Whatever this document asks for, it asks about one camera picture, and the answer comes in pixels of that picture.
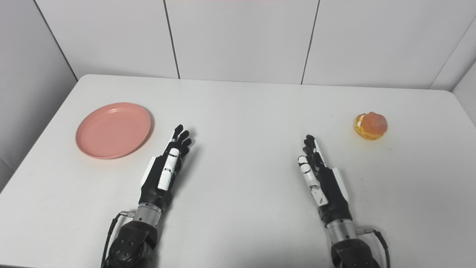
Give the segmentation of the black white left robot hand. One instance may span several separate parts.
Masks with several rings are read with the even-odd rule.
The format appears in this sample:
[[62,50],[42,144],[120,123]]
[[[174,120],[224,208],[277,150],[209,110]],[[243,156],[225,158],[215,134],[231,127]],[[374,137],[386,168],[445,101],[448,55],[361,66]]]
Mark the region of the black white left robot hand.
[[139,204],[156,207],[161,213],[173,200],[172,188],[183,167],[192,139],[190,132],[179,124],[168,141],[162,155],[152,157],[141,180]]

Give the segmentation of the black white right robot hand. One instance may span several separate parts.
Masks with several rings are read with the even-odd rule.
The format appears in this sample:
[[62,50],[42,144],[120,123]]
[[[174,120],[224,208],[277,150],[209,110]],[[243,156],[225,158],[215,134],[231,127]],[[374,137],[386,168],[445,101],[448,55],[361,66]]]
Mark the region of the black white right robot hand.
[[299,156],[298,164],[323,225],[328,228],[335,221],[352,221],[347,190],[338,169],[327,166],[313,135],[307,134],[303,142],[304,155]]

